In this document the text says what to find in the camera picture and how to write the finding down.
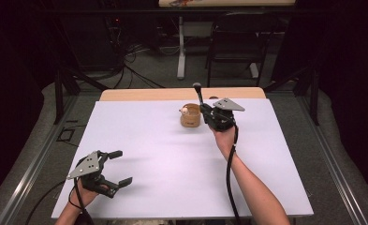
black chair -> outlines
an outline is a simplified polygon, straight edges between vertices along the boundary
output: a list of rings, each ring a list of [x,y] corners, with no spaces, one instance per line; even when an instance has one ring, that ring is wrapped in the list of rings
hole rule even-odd
[[[246,63],[247,68],[252,63],[260,63],[259,86],[269,41],[279,25],[278,18],[272,14],[229,12],[218,17],[212,26],[206,61],[207,86],[210,86],[210,79],[221,79],[212,77],[212,62]]]

white desk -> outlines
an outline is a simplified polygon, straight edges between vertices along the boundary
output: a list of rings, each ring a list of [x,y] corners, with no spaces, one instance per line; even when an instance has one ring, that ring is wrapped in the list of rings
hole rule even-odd
[[[225,91],[221,93],[231,91],[233,96],[244,89],[260,90],[210,88],[215,90],[216,95],[221,89]],[[208,96],[210,90],[205,89],[203,96]],[[148,90],[142,95],[153,98],[147,94],[168,94],[171,91],[174,89]],[[184,91],[188,93],[187,89],[177,89],[178,93]],[[113,199],[97,197],[87,207],[93,218],[234,217],[226,191],[226,161],[216,147],[212,132],[203,122],[196,128],[182,127],[180,124],[178,110],[185,103],[198,103],[194,100],[195,91],[191,91],[193,95],[188,97],[191,100],[140,101],[129,100],[123,94],[122,101],[96,103],[70,170],[74,169],[80,158],[95,150],[122,150],[122,157],[105,163],[103,174],[114,183],[133,176],[133,183],[120,189]],[[110,97],[119,92],[108,93]],[[276,195],[289,216],[313,215],[271,102],[258,94],[256,97],[233,98],[246,109],[245,112],[235,113],[240,127],[238,154]],[[72,187],[73,181],[64,185],[52,213],[53,218],[59,217]],[[239,214],[250,217],[251,213],[234,176],[232,192]]]
[[[296,0],[159,0],[161,8],[223,8],[223,7],[293,7]],[[195,32],[199,32],[199,37],[206,37],[210,34],[211,26],[206,24],[207,28],[200,29],[199,26],[195,28]],[[179,18],[179,36],[180,36],[180,55],[178,60],[177,79],[184,79],[184,65],[185,65],[185,50],[184,50],[184,36],[187,35],[184,29],[184,19]],[[251,73],[253,77],[258,76],[257,67],[252,64]]]

gray floor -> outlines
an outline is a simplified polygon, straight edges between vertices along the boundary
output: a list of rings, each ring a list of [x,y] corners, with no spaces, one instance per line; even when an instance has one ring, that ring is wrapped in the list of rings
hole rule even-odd
[[[278,43],[281,38],[276,38],[275,44],[268,55],[265,66],[264,78],[261,86],[266,86],[272,73],[272,65],[278,50]],[[186,77],[178,81],[175,77],[177,68],[177,54],[166,55],[157,52],[138,52],[133,63],[127,63],[134,68],[140,75],[145,76],[166,87],[191,87],[192,83],[206,82],[207,70],[204,69],[205,50],[201,41],[191,40],[187,47],[186,58]],[[218,67],[217,71],[221,74],[241,74],[247,73],[241,67]],[[92,74],[95,78],[102,78],[101,73]],[[131,75],[128,70],[118,88],[151,88],[138,77],[133,76],[130,85]],[[109,87],[116,84],[118,77],[110,77],[100,80]],[[43,90],[45,103],[42,113],[32,132],[26,146],[17,159],[13,169],[6,178],[4,184],[0,187],[0,217],[5,216],[6,206],[9,205],[14,191],[19,186],[22,178],[25,177],[28,167],[33,163],[34,158],[38,158],[41,149],[48,148],[48,154],[45,154],[44,163],[41,170],[34,175],[34,183],[28,187],[27,195],[23,196],[22,204],[14,210],[14,215],[10,220],[12,224],[24,224],[30,210],[34,207],[39,198],[52,186],[65,179],[67,170],[72,162],[76,151],[74,144],[79,144],[84,127],[74,127],[85,125],[94,107],[95,101],[99,99],[100,92],[85,82],[79,82],[82,92],[78,97],[65,97],[65,101],[72,105],[71,109],[66,111],[66,118],[61,126],[54,126],[55,116],[53,84]],[[294,97],[289,90],[294,83],[288,83],[282,90],[284,92],[275,92],[268,94],[276,111],[282,130],[287,139],[288,147],[294,162],[300,173],[300,177],[308,192],[309,200],[314,208],[315,214],[311,217],[301,217],[297,219],[297,224],[368,224],[368,186],[365,184],[361,174],[356,166],[347,156],[345,149],[339,141],[339,132],[331,112],[330,101],[326,95],[320,93],[319,96],[319,127],[314,127],[309,121],[306,109],[303,104],[307,98]],[[57,142],[55,134],[59,133],[62,127],[74,127],[75,133],[69,143]],[[320,143],[322,133],[329,150],[336,159],[335,166],[329,167],[328,158],[325,157],[325,146]],[[344,201],[345,194],[341,190],[341,180],[337,180],[335,173],[342,172],[347,187],[351,191],[357,205],[349,205]],[[53,206],[56,203],[58,191],[57,188],[50,193],[47,198],[39,205],[33,215],[31,224],[53,224],[50,215]],[[353,214],[350,208],[360,208],[361,212]],[[363,215],[364,219],[356,219],[356,215]],[[114,221],[117,224],[160,224],[165,221]],[[97,224],[107,224],[105,220],[98,220]]]

cable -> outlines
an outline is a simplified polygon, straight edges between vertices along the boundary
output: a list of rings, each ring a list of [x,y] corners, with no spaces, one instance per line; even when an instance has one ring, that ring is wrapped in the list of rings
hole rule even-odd
[[[232,160],[233,160],[233,155],[236,152],[236,142],[237,142],[237,140],[239,138],[239,128],[236,126],[235,123],[233,125],[235,127],[235,134],[234,134],[234,143],[232,145],[232,148],[230,149],[229,158],[228,158],[228,165],[227,165],[227,190],[228,190],[228,195],[229,195],[229,199],[230,199],[230,204],[232,205],[234,217],[236,218],[236,224],[237,225],[241,225],[239,213],[237,211],[236,204],[234,202],[233,195],[232,195],[232,190],[231,190],[231,187],[230,187],[230,169],[231,169],[231,164],[232,164]]]
[[[35,213],[37,207],[40,205],[40,203],[44,200],[44,198],[46,198],[46,196],[52,192],[54,189],[56,189],[57,187],[59,187],[60,185],[64,184],[65,180],[59,182],[58,184],[56,184],[54,187],[52,187],[51,189],[49,189],[41,198],[40,200],[35,204],[35,206],[33,207],[32,211],[29,213],[28,218],[26,219],[25,224],[28,225],[29,221],[31,220],[32,215]]]

person's right arm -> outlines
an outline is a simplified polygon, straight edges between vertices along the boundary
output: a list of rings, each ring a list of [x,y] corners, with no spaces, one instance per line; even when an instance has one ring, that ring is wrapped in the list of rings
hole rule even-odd
[[[212,129],[216,143],[226,160],[233,145],[235,127],[224,132]],[[231,169],[257,224],[289,224],[286,212],[268,187],[234,153]]]

